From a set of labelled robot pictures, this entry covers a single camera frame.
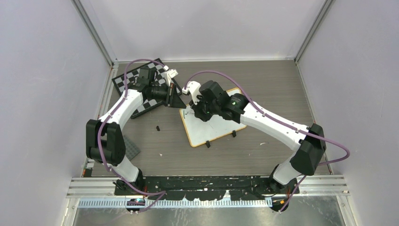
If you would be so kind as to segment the yellow framed whiteboard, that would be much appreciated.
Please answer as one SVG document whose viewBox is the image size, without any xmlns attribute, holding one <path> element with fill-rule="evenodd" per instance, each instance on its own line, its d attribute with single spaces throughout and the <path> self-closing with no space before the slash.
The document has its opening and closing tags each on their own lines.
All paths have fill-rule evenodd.
<svg viewBox="0 0 399 226">
<path fill-rule="evenodd" d="M 194 111 L 189 105 L 185 109 L 180 109 L 179 113 L 191 147 L 205 145 L 207 142 L 246 128 L 244 124 L 226 121 L 218 115 L 214 115 L 207 122 L 203 122 L 194 116 Z"/>
</svg>

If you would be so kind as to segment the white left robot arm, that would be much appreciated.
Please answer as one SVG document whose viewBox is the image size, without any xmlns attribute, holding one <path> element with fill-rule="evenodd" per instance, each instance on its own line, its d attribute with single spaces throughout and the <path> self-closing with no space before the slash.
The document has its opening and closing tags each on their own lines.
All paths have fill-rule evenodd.
<svg viewBox="0 0 399 226">
<path fill-rule="evenodd" d="M 157 85 L 154 79 L 158 75 L 156 68 L 142 67 L 137 79 L 128 82 L 127 88 L 115 105 L 97 120 L 86 123 L 86 155 L 108 170 L 113 170 L 123 177 L 126 189 L 133 195 L 144 190 L 141 170 L 134 166 L 126 156 L 126 146 L 122 130 L 128 119 L 144 101 L 160 101 L 166 107 L 184 108 L 185 104 L 179 97 L 176 85 L 172 79 L 178 75 L 177 70 L 164 66 L 166 82 Z"/>
</svg>

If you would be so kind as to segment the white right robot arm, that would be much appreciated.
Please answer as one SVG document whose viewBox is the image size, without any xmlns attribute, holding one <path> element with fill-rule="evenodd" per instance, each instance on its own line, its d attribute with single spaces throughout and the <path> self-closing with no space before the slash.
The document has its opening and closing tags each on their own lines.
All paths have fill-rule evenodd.
<svg viewBox="0 0 399 226">
<path fill-rule="evenodd" d="M 228 94 L 215 81 L 199 84 L 190 81 L 183 88 L 191 95 L 190 108 L 194 116 L 203 122 L 214 115 L 226 121 L 234 121 L 256 128 L 288 146 L 294 154 L 278 164 L 269 176 L 267 186 L 274 193 L 281 193 L 289 182 L 299 175 L 312 176 L 326 150 L 323 128 L 318 124 L 310 127 L 282 118 L 263 109 L 243 93 Z"/>
</svg>

